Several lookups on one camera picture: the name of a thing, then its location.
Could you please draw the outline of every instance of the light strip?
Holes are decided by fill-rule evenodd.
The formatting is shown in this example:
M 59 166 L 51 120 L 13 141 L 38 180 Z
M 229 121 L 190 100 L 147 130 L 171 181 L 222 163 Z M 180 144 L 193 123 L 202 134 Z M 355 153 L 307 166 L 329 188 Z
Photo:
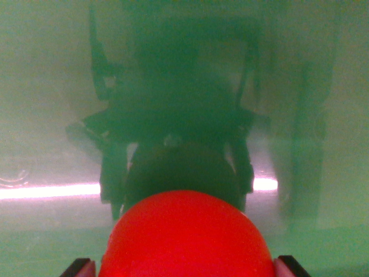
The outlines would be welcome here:
M 3 199 L 34 199 L 64 196 L 84 196 L 100 194 L 99 184 L 69 184 L 63 186 L 42 186 L 0 190 Z
M 255 178 L 253 184 L 254 190 L 277 190 L 278 181 L 275 179 L 268 178 Z
M 254 190 L 276 190 L 278 188 L 278 182 L 274 179 L 255 178 L 253 187 Z M 100 194 L 99 184 L 68 184 L 63 186 L 1 189 L 0 200 L 87 196 L 98 194 Z

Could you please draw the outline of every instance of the red ball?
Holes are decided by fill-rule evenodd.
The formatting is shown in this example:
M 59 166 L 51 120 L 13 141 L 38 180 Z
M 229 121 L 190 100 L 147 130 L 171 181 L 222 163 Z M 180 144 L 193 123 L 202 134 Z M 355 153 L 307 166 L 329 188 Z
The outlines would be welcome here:
M 99 277 L 274 277 L 254 224 L 213 196 L 189 190 L 142 200 L 114 227 Z

